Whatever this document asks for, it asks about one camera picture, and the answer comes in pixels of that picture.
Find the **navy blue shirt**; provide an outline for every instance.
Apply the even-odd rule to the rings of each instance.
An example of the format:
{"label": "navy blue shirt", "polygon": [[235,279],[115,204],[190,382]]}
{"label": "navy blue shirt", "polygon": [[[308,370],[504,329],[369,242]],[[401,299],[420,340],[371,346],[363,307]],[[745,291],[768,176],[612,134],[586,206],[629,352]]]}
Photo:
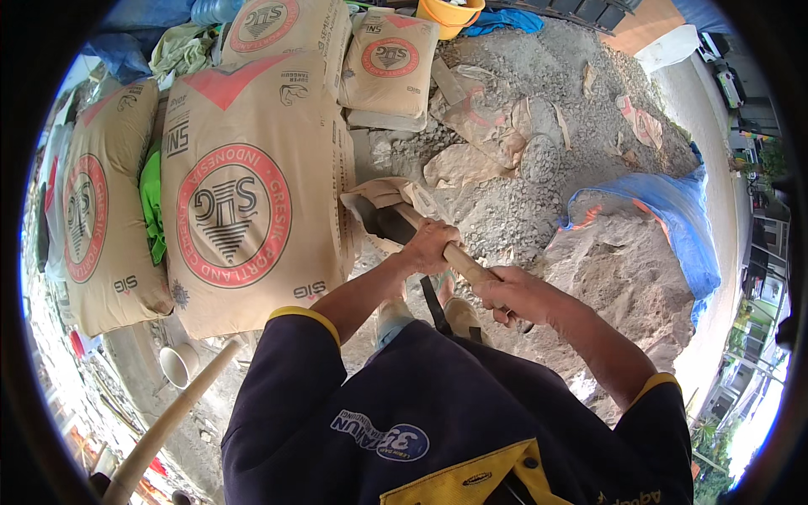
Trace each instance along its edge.
{"label": "navy blue shirt", "polygon": [[611,429],[548,368],[418,321],[345,381],[333,325],[292,312],[267,323],[221,442],[229,505],[483,503],[507,474],[536,503],[692,502],[670,374]]}

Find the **yellow sleeve trim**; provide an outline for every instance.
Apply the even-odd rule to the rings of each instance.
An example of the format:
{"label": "yellow sleeve trim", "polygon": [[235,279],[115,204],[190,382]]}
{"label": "yellow sleeve trim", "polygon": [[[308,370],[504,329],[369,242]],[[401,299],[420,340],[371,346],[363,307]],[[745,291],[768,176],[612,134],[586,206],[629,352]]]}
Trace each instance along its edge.
{"label": "yellow sleeve trim", "polygon": [[635,403],[637,403],[637,400],[642,398],[642,395],[648,393],[656,386],[664,384],[666,382],[673,382],[674,384],[676,384],[676,387],[679,388],[679,393],[682,393],[682,386],[680,386],[679,382],[676,381],[676,377],[674,377],[668,372],[655,373],[650,377],[650,379],[646,381],[646,384],[642,387],[638,395],[634,397],[634,400],[631,402],[631,405],[629,405],[629,409],[633,407]]}
{"label": "yellow sleeve trim", "polygon": [[272,311],[272,314],[269,314],[268,321],[270,319],[279,318],[280,316],[289,315],[306,316],[307,318],[312,318],[314,321],[317,321],[325,326],[326,330],[328,330],[331,333],[331,336],[334,337],[334,341],[337,343],[337,349],[339,349],[339,332],[337,331],[337,327],[334,326],[334,323],[329,321],[326,316],[320,314],[319,312],[315,312],[312,309],[304,309],[303,307],[287,305]]}

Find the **person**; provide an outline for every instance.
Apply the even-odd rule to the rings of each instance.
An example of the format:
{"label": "person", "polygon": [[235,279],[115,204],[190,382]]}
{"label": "person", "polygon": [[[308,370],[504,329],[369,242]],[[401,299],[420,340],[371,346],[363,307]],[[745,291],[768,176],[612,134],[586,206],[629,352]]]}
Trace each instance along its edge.
{"label": "person", "polygon": [[[221,442],[225,501],[691,503],[675,378],[582,302],[518,267],[491,268],[502,281],[474,293],[499,323],[552,326],[622,409],[609,428],[558,374],[460,327],[479,321],[445,275],[443,249],[458,239],[424,220],[401,252],[311,309],[272,313]],[[453,335],[406,310],[402,282],[415,273],[444,273]],[[346,381],[340,346],[374,310],[379,351]]]}

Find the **shirt logo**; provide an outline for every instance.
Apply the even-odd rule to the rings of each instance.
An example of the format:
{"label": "shirt logo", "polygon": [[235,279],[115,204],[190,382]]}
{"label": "shirt logo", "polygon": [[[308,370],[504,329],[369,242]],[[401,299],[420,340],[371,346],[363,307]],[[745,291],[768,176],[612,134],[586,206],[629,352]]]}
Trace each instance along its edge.
{"label": "shirt logo", "polygon": [[401,423],[379,431],[360,412],[342,410],[331,422],[331,429],[353,436],[361,448],[376,451],[386,460],[415,461],[429,450],[429,437],[421,428]]}

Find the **concrete ground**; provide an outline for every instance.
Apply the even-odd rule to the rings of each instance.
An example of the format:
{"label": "concrete ground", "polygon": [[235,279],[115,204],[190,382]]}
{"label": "concrete ground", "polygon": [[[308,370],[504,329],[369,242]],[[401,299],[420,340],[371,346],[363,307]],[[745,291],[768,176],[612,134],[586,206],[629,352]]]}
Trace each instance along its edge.
{"label": "concrete ground", "polygon": [[706,64],[689,59],[653,72],[666,114],[687,129],[704,156],[709,181],[707,216],[722,284],[702,316],[687,348],[676,358],[676,379],[688,413],[701,409],[718,366],[740,302],[740,261],[747,243],[751,208],[742,179],[730,173],[726,144],[728,114]]}

